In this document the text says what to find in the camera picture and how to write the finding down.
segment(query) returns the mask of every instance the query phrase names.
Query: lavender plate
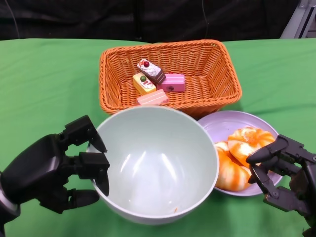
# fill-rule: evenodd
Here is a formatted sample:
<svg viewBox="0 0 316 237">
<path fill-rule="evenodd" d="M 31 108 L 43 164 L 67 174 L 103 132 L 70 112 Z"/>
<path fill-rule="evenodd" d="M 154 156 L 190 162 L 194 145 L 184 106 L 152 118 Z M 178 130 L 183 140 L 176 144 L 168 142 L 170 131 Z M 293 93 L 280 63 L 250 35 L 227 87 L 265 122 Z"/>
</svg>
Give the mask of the lavender plate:
<svg viewBox="0 0 316 237">
<path fill-rule="evenodd" d="M 278 136 L 277 131 L 275 131 L 267 122 L 254 115 L 240 111 L 216 112 L 201 118 L 198 122 L 210 135 L 214 143 L 227 141 L 229 135 L 233 134 L 235 130 L 243 127 L 257 127 L 270 132 L 274 138 Z M 268 175 L 272 179 L 274 185 L 280 182 L 282 178 L 282 176 L 272 172 L 269 172 Z M 226 194 L 240 197 L 254 196 L 262 193 L 257 184 L 252 184 L 249 188 L 238 192 L 226 191 L 216 187 L 215 189 Z"/>
</svg>

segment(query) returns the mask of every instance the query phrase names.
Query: wicker basket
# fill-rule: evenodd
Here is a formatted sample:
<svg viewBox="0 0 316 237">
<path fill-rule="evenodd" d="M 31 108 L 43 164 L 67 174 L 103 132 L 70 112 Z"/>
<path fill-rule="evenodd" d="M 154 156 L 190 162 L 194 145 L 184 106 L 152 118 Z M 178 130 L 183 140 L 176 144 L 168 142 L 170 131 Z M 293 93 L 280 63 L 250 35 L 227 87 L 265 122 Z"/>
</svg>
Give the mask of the wicker basket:
<svg viewBox="0 0 316 237">
<path fill-rule="evenodd" d="M 185 75 L 185 92 L 168 92 L 163 106 L 199 119 L 241 97 L 241 86 L 225 46 L 216 40 L 159 43 L 108 49 L 100 58 L 101 108 L 114 114 L 136 105 L 132 76 L 146 58 L 165 73 Z"/>
</svg>

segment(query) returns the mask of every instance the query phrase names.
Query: green tablecloth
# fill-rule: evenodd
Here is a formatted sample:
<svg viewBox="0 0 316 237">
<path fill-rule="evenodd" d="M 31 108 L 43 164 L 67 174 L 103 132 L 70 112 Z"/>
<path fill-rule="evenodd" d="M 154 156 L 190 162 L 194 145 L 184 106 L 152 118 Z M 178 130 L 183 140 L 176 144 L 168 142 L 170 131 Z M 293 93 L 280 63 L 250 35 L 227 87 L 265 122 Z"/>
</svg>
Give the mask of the green tablecloth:
<svg viewBox="0 0 316 237">
<path fill-rule="evenodd" d="M 0 42 L 0 170 L 38 138 L 61 131 L 88 114 L 95 125 L 107 115 L 98 102 L 102 51 L 136 42 L 24 39 Z M 240 80 L 242 99 L 225 109 L 255 114 L 279 133 L 316 152 L 316 39 L 235 41 L 225 45 Z M 69 149 L 74 155 L 85 146 Z M 281 184 L 288 187 L 289 178 Z M 92 188 L 72 177 L 68 188 Z M 160 227 L 125 221 L 99 201 L 55 214 L 25 203 L 6 224 L 8 237 L 297 237 L 307 225 L 297 213 L 217 191 L 180 221 Z"/>
</svg>

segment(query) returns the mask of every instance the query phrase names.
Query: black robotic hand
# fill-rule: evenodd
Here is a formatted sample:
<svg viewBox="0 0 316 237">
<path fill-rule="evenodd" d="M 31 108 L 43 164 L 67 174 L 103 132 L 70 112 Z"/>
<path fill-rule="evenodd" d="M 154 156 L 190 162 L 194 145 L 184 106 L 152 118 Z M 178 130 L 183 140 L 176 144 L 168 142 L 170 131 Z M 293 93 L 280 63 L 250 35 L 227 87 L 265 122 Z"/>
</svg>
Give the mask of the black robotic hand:
<svg viewBox="0 0 316 237">
<path fill-rule="evenodd" d="M 316 154 L 303 147 L 303 144 L 279 135 L 273 143 L 247 158 L 252 174 L 249 183 L 259 185 L 265 195 L 263 202 L 304 216 L 311 228 L 303 232 L 303 236 L 316 237 Z M 275 187 L 267 175 L 269 170 L 290 176 L 291 189 Z"/>
<path fill-rule="evenodd" d="M 31 199 L 54 212 L 87 206 L 99 200 L 95 190 L 67 190 L 68 177 L 94 179 L 109 194 L 106 147 L 88 116 L 65 126 L 60 134 L 47 135 L 29 146 L 0 174 L 0 237 L 4 224 L 20 215 L 20 204 Z M 68 146 L 89 141 L 101 153 L 68 157 Z"/>
</svg>

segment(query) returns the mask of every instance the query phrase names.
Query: black background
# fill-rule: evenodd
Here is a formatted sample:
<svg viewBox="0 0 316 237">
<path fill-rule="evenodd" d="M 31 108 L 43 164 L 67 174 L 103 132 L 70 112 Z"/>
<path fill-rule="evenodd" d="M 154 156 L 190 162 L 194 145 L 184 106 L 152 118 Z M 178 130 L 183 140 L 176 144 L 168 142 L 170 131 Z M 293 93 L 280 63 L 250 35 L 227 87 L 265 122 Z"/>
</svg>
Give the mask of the black background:
<svg viewBox="0 0 316 237">
<path fill-rule="evenodd" d="M 145 42 L 205 37 L 202 0 L 138 0 Z M 21 38 L 135 40 L 132 0 L 8 0 Z M 299 0 L 204 0 L 206 38 L 220 41 L 279 38 Z M 0 40 L 16 39 L 0 1 Z"/>
</svg>

